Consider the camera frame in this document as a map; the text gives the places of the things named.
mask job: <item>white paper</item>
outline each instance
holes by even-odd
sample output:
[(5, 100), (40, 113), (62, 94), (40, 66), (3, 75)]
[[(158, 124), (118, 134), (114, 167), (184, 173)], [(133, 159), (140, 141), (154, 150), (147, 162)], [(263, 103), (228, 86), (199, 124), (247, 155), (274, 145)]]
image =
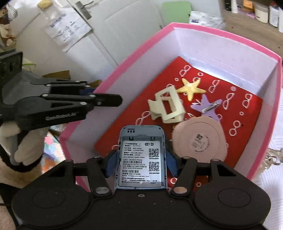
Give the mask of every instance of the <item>white paper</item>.
[(60, 8), (59, 12), (49, 21), (45, 31), (67, 52), (91, 28), (71, 6)]
[(124, 141), (119, 186), (161, 187), (159, 141)]
[(189, 18), (189, 24), (204, 25), (207, 27), (213, 27), (217, 29), (221, 25), (222, 22), (223, 20), (220, 17), (214, 17), (207, 13), (198, 12), (198, 11), (191, 11), (190, 18)]

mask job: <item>door handle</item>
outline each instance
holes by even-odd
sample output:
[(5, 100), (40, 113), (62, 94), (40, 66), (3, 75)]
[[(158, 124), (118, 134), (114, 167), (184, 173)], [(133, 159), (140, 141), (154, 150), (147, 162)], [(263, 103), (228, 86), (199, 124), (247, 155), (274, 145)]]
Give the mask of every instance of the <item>door handle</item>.
[(91, 1), (90, 3), (84, 4), (83, 7), (86, 7), (87, 5), (90, 5), (92, 3), (94, 3), (94, 1)]
[(83, 5), (83, 4), (81, 3), (81, 1), (77, 1), (77, 2), (76, 2), (76, 6), (79, 8), (80, 12), (83, 14), (83, 16), (84, 16), (87, 20), (89, 20), (89, 19), (91, 18), (91, 15), (90, 15), (90, 13), (87, 11), (87, 9), (85, 8), (85, 6), (90, 5), (90, 4), (92, 4), (92, 3), (94, 3), (94, 1), (91, 1), (90, 3), (87, 3), (87, 4), (85, 4), (85, 5)]

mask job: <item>yellow starfish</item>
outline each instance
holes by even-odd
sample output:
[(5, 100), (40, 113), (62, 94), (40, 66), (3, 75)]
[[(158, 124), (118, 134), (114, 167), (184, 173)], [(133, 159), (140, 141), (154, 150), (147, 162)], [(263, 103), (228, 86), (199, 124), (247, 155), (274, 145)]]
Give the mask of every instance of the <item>yellow starfish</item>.
[(200, 84), (200, 79), (197, 79), (195, 82), (190, 83), (186, 79), (182, 78), (184, 84), (183, 87), (176, 90), (177, 93), (187, 93), (188, 100), (192, 101), (195, 93), (206, 93), (205, 90), (199, 89), (198, 85)]

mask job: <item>bottle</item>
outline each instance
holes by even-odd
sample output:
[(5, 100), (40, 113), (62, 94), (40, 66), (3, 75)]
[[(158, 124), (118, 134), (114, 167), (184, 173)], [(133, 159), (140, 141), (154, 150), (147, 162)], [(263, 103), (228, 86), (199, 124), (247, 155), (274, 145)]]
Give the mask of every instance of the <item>bottle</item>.
[(272, 1), (269, 6), (269, 23), (274, 27), (278, 27), (279, 9), (278, 5)]
[(254, 2), (254, 15), (258, 21), (268, 23), (268, 10), (268, 6)]
[(279, 31), (283, 33), (283, 9), (279, 7)]
[(232, 13), (237, 14), (238, 13), (238, 5), (236, 0), (231, 0), (231, 10)]

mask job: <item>plush toy paw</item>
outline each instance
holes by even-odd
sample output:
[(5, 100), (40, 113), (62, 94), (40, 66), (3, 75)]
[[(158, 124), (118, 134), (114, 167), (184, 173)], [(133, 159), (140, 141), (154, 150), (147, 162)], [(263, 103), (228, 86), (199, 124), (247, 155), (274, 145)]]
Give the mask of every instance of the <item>plush toy paw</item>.
[(24, 165), (30, 165), (40, 158), (48, 128), (31, 130), (21, 143), (18, 143), (17, 135), (21, 130), (14, 121), (4, 122), (0, 126), (0, 144), (10, 156), (11, 163), (22, 162)]

